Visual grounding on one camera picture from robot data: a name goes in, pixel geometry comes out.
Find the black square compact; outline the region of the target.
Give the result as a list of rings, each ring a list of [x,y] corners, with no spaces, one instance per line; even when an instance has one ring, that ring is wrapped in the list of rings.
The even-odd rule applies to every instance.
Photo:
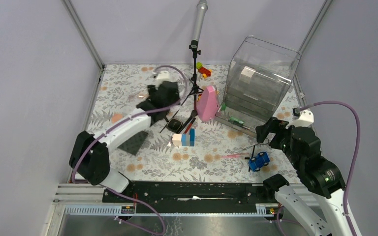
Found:
[[[178,129],[183,125],[183,123],[176,119],[176,118],[171,118],[170,121],[167,123],[166,128],[173,132],[176,133]]]

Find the black makeup brush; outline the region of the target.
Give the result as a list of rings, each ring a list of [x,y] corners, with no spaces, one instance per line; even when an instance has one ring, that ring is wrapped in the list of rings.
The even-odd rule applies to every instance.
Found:
[[[176,132],[177,134],[180,134],[184,128],[197,116],[198,112],[196,110],[192,110],[190,117],[183,123],[183,125],[178,129]]]

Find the green lip balm tube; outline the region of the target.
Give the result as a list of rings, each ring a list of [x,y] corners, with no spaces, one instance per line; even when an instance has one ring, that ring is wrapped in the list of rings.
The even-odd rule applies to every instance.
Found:
[[[239,120],[238,118],[235,118],[235,117],[230,117],[229,121],[240,126],[244,125],[244,122],[242,120]]]

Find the red lip gloss tube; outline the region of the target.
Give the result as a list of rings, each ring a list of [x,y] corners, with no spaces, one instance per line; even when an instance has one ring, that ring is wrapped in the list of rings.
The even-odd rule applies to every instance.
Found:
[[[191,129],[193,123],[195,122],[196,118],[192,118],[191,121],[189,122],[189,124],[187,125],[185,131],[184,131],[184,134],[187,134],[189,132],[189,130]]]

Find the white cardboard box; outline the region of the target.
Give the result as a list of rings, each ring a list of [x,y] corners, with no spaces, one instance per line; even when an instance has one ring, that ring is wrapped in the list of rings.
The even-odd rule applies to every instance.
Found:
[[[249,84],[256,71],[253,68],[245,66],[240,73],[240,81]]]

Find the clear acrylic makeup organizer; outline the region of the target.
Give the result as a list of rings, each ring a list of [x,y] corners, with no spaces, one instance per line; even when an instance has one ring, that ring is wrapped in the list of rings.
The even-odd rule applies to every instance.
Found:
[[[255,137],[255,128],[273,116],[291,88],[300,58],[301,52],[295,49],[247,36],[229,64],[220,104],[226,109],[219,108],[215,121]],[[240,81],[245,66],[256,71],[249,84]],[[230,117],[244,125],[230,122]]]

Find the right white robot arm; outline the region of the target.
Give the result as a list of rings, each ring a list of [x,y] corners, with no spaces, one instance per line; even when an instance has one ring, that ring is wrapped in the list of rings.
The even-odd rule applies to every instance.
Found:
[[[274,134],[270,147],[285,154],[324,216],[319,217],[280,174],[263,182],[262,195],[266,201],[280,203],[311,236],[361,235],[345,199],[346,183],[342,174],[334,163],[322,156],[321,141],[310,127],[290,125],[272,117],[255,130],[258,142]]]

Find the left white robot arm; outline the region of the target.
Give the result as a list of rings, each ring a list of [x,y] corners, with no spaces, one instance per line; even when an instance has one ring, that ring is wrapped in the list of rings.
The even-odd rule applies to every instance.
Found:
[[[132,198],[129,180],[111,167],[110,154],[136,134],[148,129],[180,103],[177,82],[163,81],[159,86],[148,87],[149,96],[139,103],[128,116],[123,117],[106,131],[91,134],[83,131],[77,135],[69,165],[73,169],[71,180],[79,174],[91,185],[101,185],[114,191],[121,202]]]

